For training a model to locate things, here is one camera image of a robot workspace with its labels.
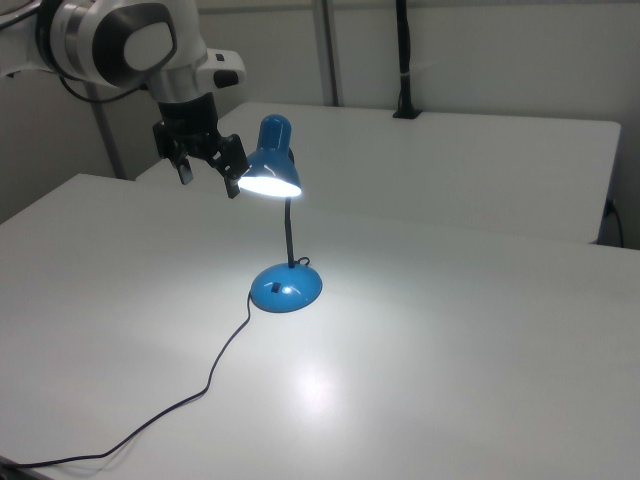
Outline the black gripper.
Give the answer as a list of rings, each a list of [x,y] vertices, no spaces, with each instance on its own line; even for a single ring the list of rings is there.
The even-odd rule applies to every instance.
[[[224,178],[229,199],[239,195],[238,181],[249,169],[237,134],[223,136],[212,93],[180,103],[159,103],[161,120],[153,126],[159,156],[169,159],[183,185],[193,180],[189,158],[205,161]]]

